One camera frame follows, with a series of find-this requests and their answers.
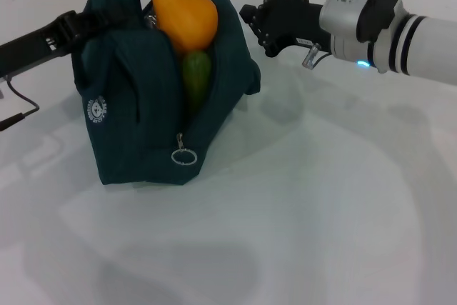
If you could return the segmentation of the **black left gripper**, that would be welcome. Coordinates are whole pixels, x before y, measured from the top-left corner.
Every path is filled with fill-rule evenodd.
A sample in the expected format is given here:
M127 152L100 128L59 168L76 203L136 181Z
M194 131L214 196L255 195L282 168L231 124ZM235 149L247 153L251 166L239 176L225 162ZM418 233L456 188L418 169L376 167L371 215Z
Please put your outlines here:
M116 11L66 12L49 25L1 45L1 77L72 54L118 22Z

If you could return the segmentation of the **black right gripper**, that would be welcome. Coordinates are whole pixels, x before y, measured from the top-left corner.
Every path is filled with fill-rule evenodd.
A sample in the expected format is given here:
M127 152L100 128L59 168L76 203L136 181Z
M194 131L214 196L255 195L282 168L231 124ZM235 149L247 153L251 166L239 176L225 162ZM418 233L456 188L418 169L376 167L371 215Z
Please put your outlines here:
M258 6L243 5L239 14L267 57L276 57L289 46L310 49L315 44L329 53L331 35L320 27L321 8L309 0L263 0Z

